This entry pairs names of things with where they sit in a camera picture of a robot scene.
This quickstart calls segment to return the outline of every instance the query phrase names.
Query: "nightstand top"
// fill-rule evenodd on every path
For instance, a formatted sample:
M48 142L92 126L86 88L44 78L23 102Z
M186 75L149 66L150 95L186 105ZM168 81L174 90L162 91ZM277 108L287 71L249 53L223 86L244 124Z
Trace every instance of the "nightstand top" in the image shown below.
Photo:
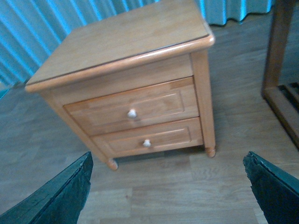
M154 54L191 51L190 42L207 48L200 42L208 37L212 45L212 36L193 0L162 0L73 30L28 81L27 90L53 79L74 81L70 76L82 71L104 74L148 63Z

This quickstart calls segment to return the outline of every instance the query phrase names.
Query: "wood grain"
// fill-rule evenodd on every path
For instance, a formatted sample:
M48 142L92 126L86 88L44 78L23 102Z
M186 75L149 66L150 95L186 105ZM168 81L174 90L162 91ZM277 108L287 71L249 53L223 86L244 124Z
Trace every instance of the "wood grain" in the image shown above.
M278 0L275 3L262 86L263 95L265 89L278 86L295 3L296 0Z
M215 156L215 132L207 51L191 53L195 89L206 153Z
M278 88L267 89L264 94L269 105L299 147L299 113Z
M187 54L196 50L205 50L211 47L214 44L214 42L214 35L210 33L209 36L201 38L200 41L195 40L186 42L173 47L167 47L162 50L149 52L144 55L133 56L128 59L123 59L104 65L88 68L87 70L80 70L70 74L65 74L63 76L49 79L44 82L27 83L25 88L28 92L37 92L45 89L63 86L69 83L85 81L90 78L95 78L109 73L118 72L124 69L131 69L136 66L145 65L147 63L153 63L159 60L164 60L169 57L177 57L181 54Z
M192 78L64 106L90 136L198 117ZM135 110L136 118L127 113Z
M193 0L164 0L74 30L28 84L207 36Z
M192 75L190 58L188 55L182 55L61 86L52 89L51 93L65 105Z
M197 211L239 207L252 209L250 183L246 176L235 178L218 178L200 182L159 185L155 188L144 186L134 188L132 196L132 216L180 214Z
M88 198L92 203L85 206L86 211L88 211L88 218L85 219L84 222L97 222L97 220L103 217L130 217L131 197L132 189L112 189L91 192ZM99 203L98 206L93 206L93 204L97 203L98 201L103 201L106 203Z
M105 181L96 181L92 187L94 190L101 191L103 189L122 189L192 181L190 160L187 155L188 153L165 157L164 152L157 152L117 158L118 163L121 164L117 172L103 172L105 165L98 162L93 169L93 176L95 179Z
M150 147L142 145L146 139L150 140ZM103 134L92 140L111 158L203 144L199 118Z
M101 219L101 224L262 224L256 221L253 209L214 210L184 214L152 215L130 218Z

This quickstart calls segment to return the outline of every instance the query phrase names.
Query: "wooden frame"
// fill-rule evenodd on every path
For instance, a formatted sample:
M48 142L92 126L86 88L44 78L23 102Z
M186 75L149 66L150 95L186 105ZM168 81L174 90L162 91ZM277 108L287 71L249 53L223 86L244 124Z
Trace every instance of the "wooden frame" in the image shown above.
M197 100L205 151L212 158L216 154L216 143L207 50L191 53L191 59L197 96L202 96Z
M294 88L299 88L299 85L298 83L278 85L295 3L296 0L276 1L263 78L262 96L267 100L293 142L299 148L299 95L294 90Z

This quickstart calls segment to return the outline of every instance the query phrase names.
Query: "dark green object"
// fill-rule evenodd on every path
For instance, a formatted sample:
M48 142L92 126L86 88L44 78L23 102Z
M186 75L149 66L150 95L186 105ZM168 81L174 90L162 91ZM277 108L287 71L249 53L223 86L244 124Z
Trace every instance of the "dark green object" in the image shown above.
M254 152L243 164L269 224L299 224L299 180Z
M0 224L76 224L90 190L93 159L84 154L0 216Z

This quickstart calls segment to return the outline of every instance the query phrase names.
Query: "rounded foot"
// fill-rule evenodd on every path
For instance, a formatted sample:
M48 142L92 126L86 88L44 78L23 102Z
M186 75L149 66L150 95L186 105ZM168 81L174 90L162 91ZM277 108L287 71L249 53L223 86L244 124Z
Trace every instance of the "rounded foot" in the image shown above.
M216 155L215 148L205 148L208 157L213 158Z
M112 170L117 170L118 168L118 164L114 159L109 159L106 164Z

